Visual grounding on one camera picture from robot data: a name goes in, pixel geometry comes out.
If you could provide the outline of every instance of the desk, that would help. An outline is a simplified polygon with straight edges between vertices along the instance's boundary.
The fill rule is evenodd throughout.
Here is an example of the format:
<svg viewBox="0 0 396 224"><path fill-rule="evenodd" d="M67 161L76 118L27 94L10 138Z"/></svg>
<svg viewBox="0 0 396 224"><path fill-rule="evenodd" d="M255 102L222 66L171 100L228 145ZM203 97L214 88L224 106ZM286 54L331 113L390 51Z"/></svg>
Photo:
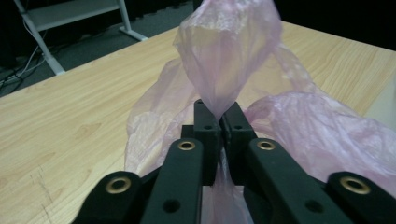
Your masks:
<svg viewBox="0 0 396 224"><path fill-rule="evenodd" d="M396 71L394 51L283 24L315 82L361 115ZM0 99L0 223L69 223L95 184L123 169L127 117L178 56L176 31Z"/></svg>

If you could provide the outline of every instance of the crumpled plastic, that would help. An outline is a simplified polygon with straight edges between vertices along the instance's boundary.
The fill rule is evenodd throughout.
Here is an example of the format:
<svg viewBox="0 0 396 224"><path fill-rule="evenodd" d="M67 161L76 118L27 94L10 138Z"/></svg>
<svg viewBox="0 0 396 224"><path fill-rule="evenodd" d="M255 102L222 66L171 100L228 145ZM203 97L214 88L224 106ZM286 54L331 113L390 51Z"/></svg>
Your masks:
<svg viewBox="0 0 396 224"><path fill-rule="evenodd" d="M193 123L197 99L217 119L236 100L258 136L279 142L309 175L349 171L396 196L396 133L321 91L280 35L270 0L204 1L180 24L180 58L132 108L125 169L143 176L161 166L181 125ZM242 190L222 152L202 223L251 223Z"/></svg>

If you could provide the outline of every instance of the white metal frame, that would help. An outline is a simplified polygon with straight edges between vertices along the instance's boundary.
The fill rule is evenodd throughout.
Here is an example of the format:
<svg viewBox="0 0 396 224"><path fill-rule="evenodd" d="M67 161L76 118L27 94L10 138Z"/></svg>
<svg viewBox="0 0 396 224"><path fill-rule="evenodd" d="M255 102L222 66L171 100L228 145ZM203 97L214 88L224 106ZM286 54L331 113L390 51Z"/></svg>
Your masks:
<svg viewBox="0 0 396 224"><path fill-rule="evenodd" d="M43 51L44 59L56 75L63 74L65 71L50 53L39 33L40 31L119 9L124 24L120 30L140 41L148 39L131 29L124 0L75 0L28 11L23 7L20 0L14 0L14 2L35 41Z"/></svg>

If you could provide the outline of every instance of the wooden table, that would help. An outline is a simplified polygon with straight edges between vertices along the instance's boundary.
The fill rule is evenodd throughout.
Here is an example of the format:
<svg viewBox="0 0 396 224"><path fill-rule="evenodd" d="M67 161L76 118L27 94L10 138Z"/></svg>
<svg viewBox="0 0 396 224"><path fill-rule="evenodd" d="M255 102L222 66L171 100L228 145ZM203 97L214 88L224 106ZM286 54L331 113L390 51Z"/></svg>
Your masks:
<svg viewBox="0 0 396 224"><path fill-rule="evenodd" d="M0 223L69 223L94 185L122 170L126 120L164 64L176 29L0 99ZM396 53L284 23L315 82L363 115Z"/></svg>

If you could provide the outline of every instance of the gray carpet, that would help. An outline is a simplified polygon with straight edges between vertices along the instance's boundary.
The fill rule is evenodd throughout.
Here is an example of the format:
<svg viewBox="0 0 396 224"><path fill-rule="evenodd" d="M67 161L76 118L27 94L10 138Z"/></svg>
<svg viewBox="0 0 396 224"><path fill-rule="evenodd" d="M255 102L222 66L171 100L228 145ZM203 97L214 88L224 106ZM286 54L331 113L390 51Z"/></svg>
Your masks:
<svg viewBox="0 0 396 224"><path fill-rule="evenodd" d="M131 26L138 33L152 37L179 26L192 12L192 1L189 1L179 7L168 7L156 13L145 15L141 19L131 21ZM55 49L52 54L64 70L67 71L137 43L135 39L119 32L120 26L121 24L113 25L96 36L85 36L75 44ZM27 60L28 58L19 59L21 65ZM43 57L34 58L27 69L40 64L42 61ZM0 72L0 97L55 76L47 63L43 62L36 70L23 73L21 75L23 81L18 78L12 78L8 82L3 82L4 78L12 74L12 72L12 70Z"/></svg>

